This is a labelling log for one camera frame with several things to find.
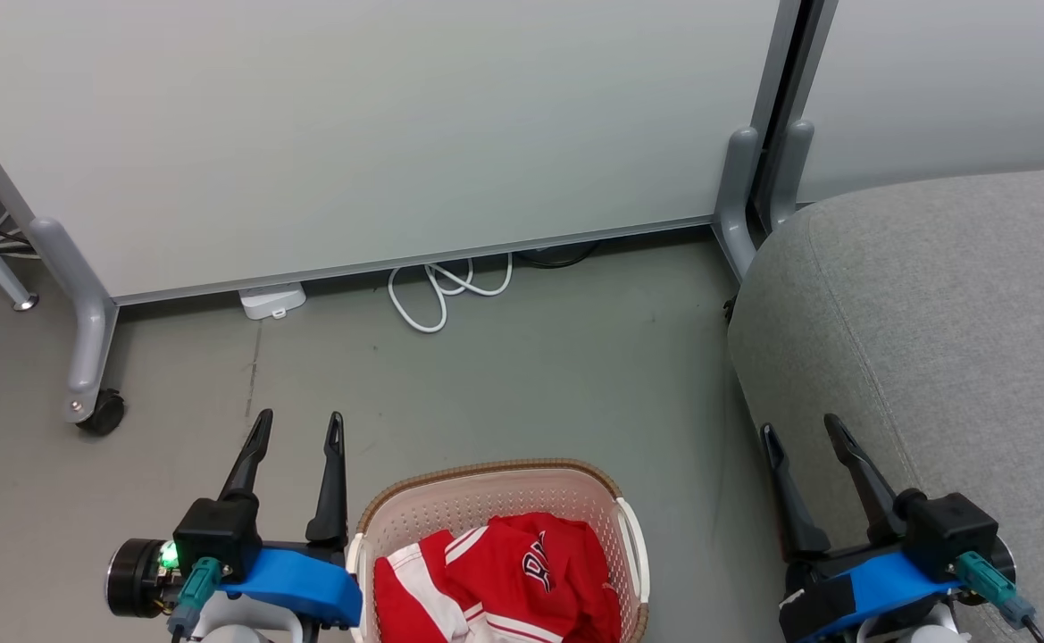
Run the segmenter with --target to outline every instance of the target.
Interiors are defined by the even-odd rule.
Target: teal cable connector
[[[204,603],[216,593],[222,577],[223,565],[218,559],[204,557],[196,561],[192,566],[192,573],[188,574],[188,580],[184,581],[184,587],[180,590],[176,606],[168,617],[168,632],[173,635],[191,635],[196,623],[200,622]]]
[[[1025,627],[1025,619],[1034,618],[1037,610],[1030,602],[1018,596],[1018,587],[1010,578],[994,569],[987,558],[975,552],[958,556],[954,565],[958,579],[974,593],[994,603],[1002,617],[1015,628]]]

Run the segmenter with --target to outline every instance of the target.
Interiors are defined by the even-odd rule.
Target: caster wheel
[[[77,427],[93,435],[105,436],[120,426],[120,421],[124,416],[125,399],[120,397],[120,391],[101,389],[96,395],[96,406],[93,407],[93,414],[77,423]]]

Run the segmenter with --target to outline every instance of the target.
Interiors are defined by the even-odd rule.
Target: white plastic basket
[[[609,562],[621,603],[622,643],[637,643],[648,623],[648,552],[633,507],[618,485],[580,460],[509,460],[449,469],[390,485],[362,513],[347,571],[362,589],[355,643],[381,643],[371,574],[375,559],[440,529],[461,533],[493,517],[547,511],[588,523]]]

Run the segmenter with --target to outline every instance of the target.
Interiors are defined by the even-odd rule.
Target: coiled white cable
[[[414,318],[410,318],[410,314],[406,312],[402,304],[399,304],[399,297],[395,293],[395,276],[399,273],[400,268],[392,269],[390,277],[386,278],[386,293],[390,295],[390,302],[395,305],[395,310],[402,314],[403,318],[406,320],[407,325],[410,325],[411,329],[420,331],[422,333],[436,333],[443,330],[443,326],[447,325],[447,297],[460,295],[465,293],[466,290],[470,290],[472,293],[481,295],[484,297],[492,297],[494,295],[500,295],[500,293],[505,292],[506,286],[509,285],[509,278],[514,276],[514,256],[513,254],[506,254],[505,256],[505,280],[502,281],[502,285],[494,288],[493,290],[485,290],[473,285],[473,260],[466,260],[466,280],[461,280],[457,275],[445,269],[442,265],[436,263],[427,263],[423,267],[427,271],[427,280],[430,281],[430,286],[435,290],[435,295],[438,296],[438,308],[442,310],[441,317],[438,318],[438,325],[433,326],[423,326],[420,325]],[[444,288],[438,282],[438,276],[436,273],[442,272],[443,277],[447,277],[451,282],[457,284],[457,288]]]

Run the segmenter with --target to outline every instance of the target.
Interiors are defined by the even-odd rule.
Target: clothing
[[[383,643],[620,643],[609,566],[586,522],[494,517],[375,562]]]

